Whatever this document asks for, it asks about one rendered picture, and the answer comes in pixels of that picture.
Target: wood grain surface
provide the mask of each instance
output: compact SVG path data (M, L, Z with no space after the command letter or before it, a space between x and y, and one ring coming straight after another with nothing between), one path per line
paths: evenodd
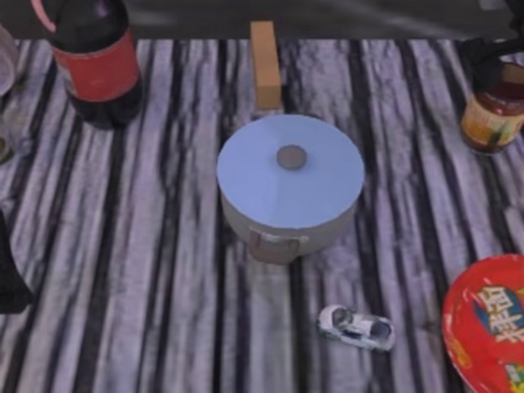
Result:
M0 318L2 393L460 393L440 305L480 258L524 248L524 142L459 136L450 41L281 41L286 112L358 145L366 182L325 251L256 263L224 222L215 162L255 110L248 41L141 41L147 104L124 133L82 125L46 43L20 43L0 167L16 263L38 296ZM326 341L333 303L385 315L378 355Z

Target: lid knob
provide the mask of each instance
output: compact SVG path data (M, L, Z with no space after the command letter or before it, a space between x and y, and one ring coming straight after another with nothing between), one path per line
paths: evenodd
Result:
M297 145L286 145L278 149L277 162L281 168L298 170L305 165L307 153Z

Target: dark liquid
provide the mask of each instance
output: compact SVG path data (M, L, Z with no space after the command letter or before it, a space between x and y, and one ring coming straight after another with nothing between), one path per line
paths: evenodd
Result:
M56 32L44 30L49 43L64 52L101 51L118 42L129 28L121 0L44 0ZM104 102L88 102L68 93L80 117L99 129L120 129L142 109L142 80L125 94Z

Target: red plastic lid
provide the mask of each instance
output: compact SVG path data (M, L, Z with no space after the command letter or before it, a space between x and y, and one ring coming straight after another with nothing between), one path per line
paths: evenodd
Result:
M524 393L524 256L476 262L445 298L442 332L476 393Z

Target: bottle label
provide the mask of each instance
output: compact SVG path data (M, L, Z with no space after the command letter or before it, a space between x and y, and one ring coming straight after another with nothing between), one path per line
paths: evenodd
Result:
M483 108L473 96L462 118L462 130L469 139L482 146L502 147L518 135L523 122L524 114L497 115Z
M129 29L118 42L98 52L68 53L55 47L52 52L65 88L80 100L110 101L128 92L140 77Z

